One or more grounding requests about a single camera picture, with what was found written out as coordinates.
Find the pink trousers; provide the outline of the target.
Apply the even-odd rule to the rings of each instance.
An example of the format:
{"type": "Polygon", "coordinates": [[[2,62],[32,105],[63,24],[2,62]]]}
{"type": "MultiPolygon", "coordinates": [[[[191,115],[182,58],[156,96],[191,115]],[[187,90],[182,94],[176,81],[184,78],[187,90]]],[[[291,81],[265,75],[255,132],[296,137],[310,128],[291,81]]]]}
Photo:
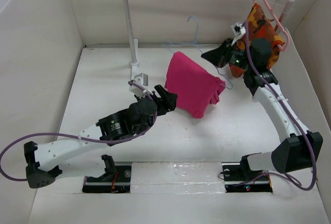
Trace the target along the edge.
{"type": "Polygon", "coordinates": [[[213,76],[182,52],[170,60],[165,88],[178,95],[176,106],[194,118],[203,118],[210,104],[217,104],[225,82],[213,76]]]}

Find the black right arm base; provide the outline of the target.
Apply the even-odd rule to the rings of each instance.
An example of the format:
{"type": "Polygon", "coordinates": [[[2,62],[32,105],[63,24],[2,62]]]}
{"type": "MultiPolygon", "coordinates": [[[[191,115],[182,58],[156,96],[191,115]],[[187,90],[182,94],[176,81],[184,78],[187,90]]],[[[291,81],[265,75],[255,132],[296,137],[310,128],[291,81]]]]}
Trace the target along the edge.
{"type": "Polygon", "coordinates": [[[244,162],[223,162],[218,177],[223,180],[226,193],[273,192],[266,172],[252,171],[246,159],[244,162]]]}

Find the orange camouflage shorts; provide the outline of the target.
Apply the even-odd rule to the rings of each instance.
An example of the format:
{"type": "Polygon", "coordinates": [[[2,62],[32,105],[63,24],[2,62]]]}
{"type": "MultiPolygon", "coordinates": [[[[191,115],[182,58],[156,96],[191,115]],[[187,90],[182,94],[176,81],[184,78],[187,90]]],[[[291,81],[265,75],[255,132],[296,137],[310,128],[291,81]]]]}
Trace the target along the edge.
{"type": "Polygon", "coordinates": [[[285,41],[276,33],[259,4],[253,5],[246,21],[248,22],[249,43],[255,38],[263,38],[270,43],[272,53],[268,60],[267,69],[271,69],[279,59],[281,50],[278,46],[283,46],[285,41]]]}

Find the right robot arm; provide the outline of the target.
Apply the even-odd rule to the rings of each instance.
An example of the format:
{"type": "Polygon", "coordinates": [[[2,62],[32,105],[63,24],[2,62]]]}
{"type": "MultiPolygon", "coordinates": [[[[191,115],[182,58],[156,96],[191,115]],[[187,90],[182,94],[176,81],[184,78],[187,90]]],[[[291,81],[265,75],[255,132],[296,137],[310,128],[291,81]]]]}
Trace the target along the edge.
{"type": "Polygon", "coordinates": [[[201,57],[218,68],[232,65],[244,70],[245,86],[265,109],[280,140],[280,145],[272,152],[243,156],[239,166],[241,177],[249,180],[258,171],[288,173],[311,168],[311,160],[318,158],[323,138],[297,118],[283,97],[278,80],[267,67],[272,54],[270,42],[255,38],[244,51],[236,48],[232,41],[226,39],[221,46],[201,57]]]}

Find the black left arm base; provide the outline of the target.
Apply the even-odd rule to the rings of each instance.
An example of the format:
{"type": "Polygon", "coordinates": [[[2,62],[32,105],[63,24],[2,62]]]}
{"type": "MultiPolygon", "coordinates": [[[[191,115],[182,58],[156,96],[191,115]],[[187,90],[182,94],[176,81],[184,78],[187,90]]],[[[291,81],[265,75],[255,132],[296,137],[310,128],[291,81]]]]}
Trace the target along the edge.
{"type": "Polygon", "coordinates": [[[115,163],[112,156],[102,155],[104,174],[85,177],[83,193],[130,193],[132,163],[115,163]]]}

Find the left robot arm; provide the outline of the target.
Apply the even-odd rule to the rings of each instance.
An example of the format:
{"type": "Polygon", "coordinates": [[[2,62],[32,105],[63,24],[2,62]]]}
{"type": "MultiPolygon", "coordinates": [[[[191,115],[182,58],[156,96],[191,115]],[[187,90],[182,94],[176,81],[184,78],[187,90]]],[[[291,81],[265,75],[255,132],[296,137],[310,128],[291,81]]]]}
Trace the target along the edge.
{"type": "Polygon", "coordinates": [[[169,93],[160,84],[153,91],[129,81],[142,96],[128,108],[106,116],[78,136],[62,134],[61,139],[37,144],[24,144],[25,168],[28,185],[32,189],[46,187],[56,179],[89,176],[103,182],[116,175],[114,160],[110,155],[101,157],[103,163],[72,161],[73,158],[100,148],[112,147],[145,135],[156,118],[174,111],[178,95],[169,93]]]}

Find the light blue wire hanger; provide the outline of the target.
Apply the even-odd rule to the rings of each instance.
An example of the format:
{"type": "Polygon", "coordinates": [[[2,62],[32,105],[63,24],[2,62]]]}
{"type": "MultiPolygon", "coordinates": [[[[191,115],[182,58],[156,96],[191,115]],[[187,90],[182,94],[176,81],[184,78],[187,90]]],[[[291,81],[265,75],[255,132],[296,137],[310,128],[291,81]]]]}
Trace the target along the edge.
{"type": "MultiPolygon", "coordinates": [[[[191,19],[195,22],[195,33],[194,33],[194,39],[192,42],[172,42],[170,40],[166,40],[162,42],[162,46],[166,49],[168,49],[172,54],[175,52],[172,50],[172,48],[175,47],[182,47],[182,46],[189,46],[189,47],[195,47],[199,50],[201,54],[203,54],[202,50],[200,49],[198,45],[198,32],[199,32],[199,20],[195,16],[189,16],[187,19],[187,22],[189,22],[191,19]]],[[[223,79],[225,79],[225,83],[221,83],[222,86],[224,86],[226,89],[233,89],[233,83],[223,74],[220,73],[219,69],[214,66],[217,70],[217,73],[219,76],[221,76],[223,79]]]]}

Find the pink plastic hanger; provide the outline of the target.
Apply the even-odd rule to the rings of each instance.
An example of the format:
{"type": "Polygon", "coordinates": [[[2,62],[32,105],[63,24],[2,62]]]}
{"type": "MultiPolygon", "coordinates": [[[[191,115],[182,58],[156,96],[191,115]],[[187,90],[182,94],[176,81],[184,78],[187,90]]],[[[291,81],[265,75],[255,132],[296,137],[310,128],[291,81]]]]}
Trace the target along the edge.
{"type": "Polygon", "coordinates": [[[272,17],[274,18],[277,26],[280,28],[281,32],[284,34],[285,38],[286,38],[286,42],[284,44],[284,46],[278,45],[278,48],[281,51],[285,51],[290,43],[290,35],[289,33],[285,30],[285,28],[282,26],[281,22],[279,21],[279,19],[276,17],[273,8],[269,5],[267,0],[262,0],[263,3],[265,4],[267,10],[269,11],[269,13],[272,15],[272,17]]]}

